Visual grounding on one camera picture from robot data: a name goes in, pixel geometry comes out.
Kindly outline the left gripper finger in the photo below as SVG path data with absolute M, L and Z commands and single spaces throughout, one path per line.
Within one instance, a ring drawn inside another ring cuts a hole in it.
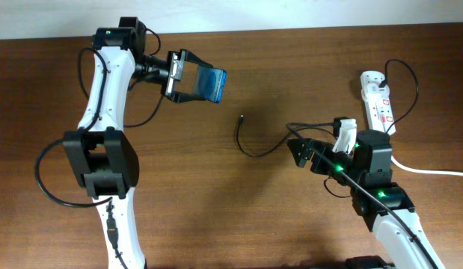
M 193 64 L 197 64 L 202 67 L 213 68 L 212 64 L 200 59 L 196 54 L 194 54 L 193 52 L 189 50 L 185 51 L 185 61 L 193 63 Z
M 205 99 L 202 96 L 198 96 L 195 94 L 181 92 L 175 93 L 175 103 L 184 103 L 192 101 L 205 101 Z

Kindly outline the blue screen smartphone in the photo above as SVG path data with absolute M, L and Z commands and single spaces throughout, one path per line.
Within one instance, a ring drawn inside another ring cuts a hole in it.
M 199 66 L 194 81 L 194 94 L 210 102 L 221 101 L 227 72 L 224 69 Z

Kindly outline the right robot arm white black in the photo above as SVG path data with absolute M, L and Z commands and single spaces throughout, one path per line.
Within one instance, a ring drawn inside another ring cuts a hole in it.
M 312 173 L 327 175 L 349 187 L 356 214 L 384 246 L 392 268 L 444 266 L 423 231 L 410 197 L 392 180 L 393 150 L 388 134 L 358 132 L 353 155 L 333 152 L 332 144 L 299 134 L 287 146 L 297 166 L 303 167 L 309 161 Z

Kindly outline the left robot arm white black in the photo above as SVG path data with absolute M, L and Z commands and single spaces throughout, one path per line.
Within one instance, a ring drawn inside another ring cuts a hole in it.
M 160 98 L 175 103 L 220 102 L 224 84 L 206 81 L 212 64 L 187 49 L 165 59 L 145 52 L 147 27 L 136 17 L 122 17 L 116 28 L 98 28 L 89 48 L 94 74 L 88 105 L 63 146 L 80 187 L 99 212 L 109 268 L 146 268 L 134 213 L 138 155 L 124 134 L 129 90 L 140 82 L 158 84 Z

